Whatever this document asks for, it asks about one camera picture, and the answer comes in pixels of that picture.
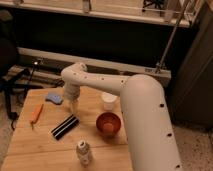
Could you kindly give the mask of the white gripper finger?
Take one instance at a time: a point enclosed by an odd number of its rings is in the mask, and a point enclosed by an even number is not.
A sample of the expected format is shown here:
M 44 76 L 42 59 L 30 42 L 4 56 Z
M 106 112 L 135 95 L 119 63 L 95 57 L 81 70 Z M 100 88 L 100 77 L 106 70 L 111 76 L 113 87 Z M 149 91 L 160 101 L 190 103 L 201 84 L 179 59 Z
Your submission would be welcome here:
M 69 102 L 69 107 L 70 107 L 70 112 L 72 114 L 77 114 L 78 113 L 78 101 L 77 100 L 70 101 Z

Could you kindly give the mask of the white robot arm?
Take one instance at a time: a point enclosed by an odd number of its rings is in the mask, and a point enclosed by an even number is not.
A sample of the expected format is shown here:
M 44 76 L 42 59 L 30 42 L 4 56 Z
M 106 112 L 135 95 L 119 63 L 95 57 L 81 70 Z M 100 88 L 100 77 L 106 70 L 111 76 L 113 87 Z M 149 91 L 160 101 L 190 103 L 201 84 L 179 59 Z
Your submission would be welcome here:
M 61 72 L 64 94 L 74 101 L 88 86 L 120 98 L 134 171 L 183 171 L 163 86 L 155 78 L 89 73 L 83 63 Z

